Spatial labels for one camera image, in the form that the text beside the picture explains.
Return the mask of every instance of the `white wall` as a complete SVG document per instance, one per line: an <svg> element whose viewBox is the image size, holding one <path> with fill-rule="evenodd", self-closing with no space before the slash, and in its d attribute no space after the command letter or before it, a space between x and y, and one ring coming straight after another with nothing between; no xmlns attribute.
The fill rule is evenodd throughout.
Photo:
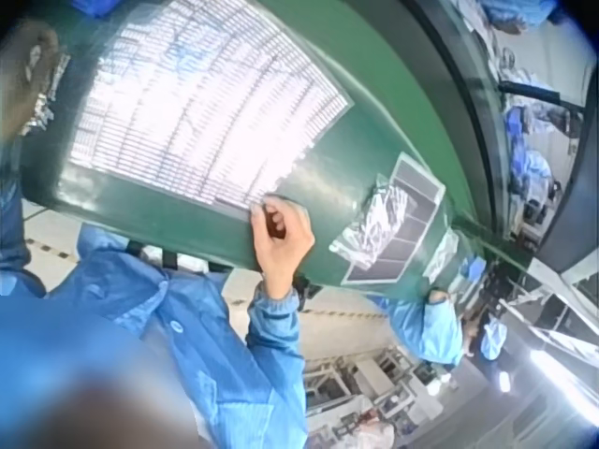
<svg viewBox="0 0 599 449"><path fill-rule="evenodd" d="M597 57L575 23L555 26L545 22L519 36L499 31L496 35L500 46L507 46L514 52L517 66L533 72L559 91L564 99L583 104ZM546 156L553 175L565 186L574 162L574 155L567 154L569 139L554 132L535 135L529 142Z"/></svg>

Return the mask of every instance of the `dark rectangular panel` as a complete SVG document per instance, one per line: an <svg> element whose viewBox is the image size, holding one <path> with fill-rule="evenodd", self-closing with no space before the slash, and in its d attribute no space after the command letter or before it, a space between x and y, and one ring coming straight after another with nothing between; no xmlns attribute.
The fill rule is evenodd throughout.
<svg viewBox="0 0 599 449"><path fill-rule="evenodd" d="M434 198L436 198L437 193L439 192L439 187L437 187L436 184L427 179L422 173L415 170L410 164L400 164L397 173L395 174L395 178L411 185L432 201L434 201Z"/></svg>
<svg viewBox="0 0 599 449"><path fill-rule="evenodd" d="M406 261L416 248L415 241L393 239L379 256L379 259Z"/></svg>
<svg viewBox="0 0 599 449"><path fill-rule="evenodd" d="M395 237L398 239L418 241L424 232L425 227L426 223L422 223L412 217L405 217L402 227L400 227L400 230Z"/></svg>
<svg viewBox="0 0 599 449"><path fill-rule="evenodd" d="M349 282L356 281L389 281L397 279L403 270L404 262L377 261L370 269L354 267L347 277Z"/></svg>
<svg viewBox="0 0 599 449"><path fill-rule="evenodd" d="M434 214L436 205L405 182L394 180L394 184L401 187L416 203L416 208L409 210L407 214L416 217L423 222L428 222Z"/></svg>

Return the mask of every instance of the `elastic cuff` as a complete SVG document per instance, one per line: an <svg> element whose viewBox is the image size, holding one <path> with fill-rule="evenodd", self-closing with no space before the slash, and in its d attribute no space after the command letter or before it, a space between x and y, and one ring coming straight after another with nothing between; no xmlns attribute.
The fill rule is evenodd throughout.
<svg viewBox="0 0 599 449"><path fill-rule="evenodd" d="M292 288L283 299L271 299L264 292L263 282L256 287L254 305L262 311L273 314L293 313L300 306L300 298L295 288Z"/></svg>

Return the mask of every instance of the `floor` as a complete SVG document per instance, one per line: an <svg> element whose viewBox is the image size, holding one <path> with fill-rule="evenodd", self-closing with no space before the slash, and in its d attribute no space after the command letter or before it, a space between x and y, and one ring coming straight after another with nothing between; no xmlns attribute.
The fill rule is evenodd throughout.
<svg viewBox="0 0 599 449"><path fill-rule="evenodd" d="M77 265L81 222L27 201L23 201L23 218L32 255L28 269L51 290ZM246 309L259 279L258 273L236 269L223 292L231 325L241 337L247 332ZM387 319L357 292L325 288L306 303L305 309L299 315L300 347L308 360L361 354L397 344Z"/></svg>

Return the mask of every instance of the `blue cap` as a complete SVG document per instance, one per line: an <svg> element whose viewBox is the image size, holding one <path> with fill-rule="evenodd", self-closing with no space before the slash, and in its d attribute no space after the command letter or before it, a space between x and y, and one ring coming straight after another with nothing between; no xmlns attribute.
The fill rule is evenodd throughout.
<svg viewBox="0 0 599 449"><path fill-rule="evenodd" d="M485 325L485 336L480 343L480 352L488 360L499 357L507 337L507 327L497 318L491 317Z"/></svg>

